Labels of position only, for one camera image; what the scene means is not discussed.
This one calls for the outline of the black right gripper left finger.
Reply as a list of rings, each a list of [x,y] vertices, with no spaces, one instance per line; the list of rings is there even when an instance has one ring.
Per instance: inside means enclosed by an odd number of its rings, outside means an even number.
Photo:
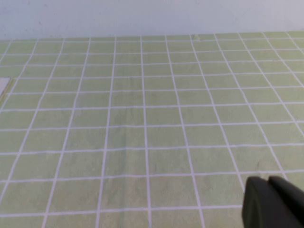
[[[302,228],[304,218],[297,218],[281,200],[268,179],[250,176],[242,207],[245,228]]]

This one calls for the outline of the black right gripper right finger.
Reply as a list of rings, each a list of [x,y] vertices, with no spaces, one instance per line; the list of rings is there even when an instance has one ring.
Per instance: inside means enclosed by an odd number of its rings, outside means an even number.
[[[276,190],[281,200],[286,204],[289,210],[297,218],[303,218],[304,192],[279,176],[270,176],[268,178],[268,182]]]

